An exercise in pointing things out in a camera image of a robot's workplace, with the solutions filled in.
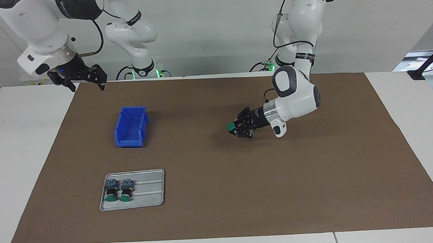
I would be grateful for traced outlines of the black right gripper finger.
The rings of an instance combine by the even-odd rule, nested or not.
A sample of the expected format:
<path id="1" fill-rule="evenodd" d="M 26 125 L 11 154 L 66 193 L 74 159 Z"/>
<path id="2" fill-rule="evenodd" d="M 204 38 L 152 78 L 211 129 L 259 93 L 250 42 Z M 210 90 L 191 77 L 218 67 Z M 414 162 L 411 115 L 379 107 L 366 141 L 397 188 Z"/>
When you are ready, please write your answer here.
<path id="1" fill-rule="evenodd" d="M 95 83 L 101 91 L 105 90 L 107 73 L 99 65 L 93 65 L 90 68 L 90 79 L 91 82 Z"/>
<path id="2" fill-rule="evenodd" d="M 73 84 L 73 82 L 69 78 L 57 77 L 56 78 L 56 85 L 64 86 L 64 87 L 68 88 L 70 91 L 72 91 L 73 93 L 76 91 L 75 84 Z"/>

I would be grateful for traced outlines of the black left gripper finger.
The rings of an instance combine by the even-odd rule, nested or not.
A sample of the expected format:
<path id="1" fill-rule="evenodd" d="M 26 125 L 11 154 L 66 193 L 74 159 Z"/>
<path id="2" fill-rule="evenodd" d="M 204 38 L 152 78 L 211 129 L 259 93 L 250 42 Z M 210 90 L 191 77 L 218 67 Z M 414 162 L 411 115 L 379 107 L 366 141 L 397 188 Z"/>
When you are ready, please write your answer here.
<path id="1" fill-rule="evenodd" d="M 253 137 L 253 132 L 256 129 L 256 125 L 254 124 L 246 124 L 246 125 L 239 125 L 235 126 L 233 128 L 233 134 L 237 138 L 249 138 L 251 139 Z"/>
<path id="2" fill-rule="evenodd" d="M 235 124 L 253 123 L 253 110 L 246 106 L 241 112 L 237 114 Z"/>

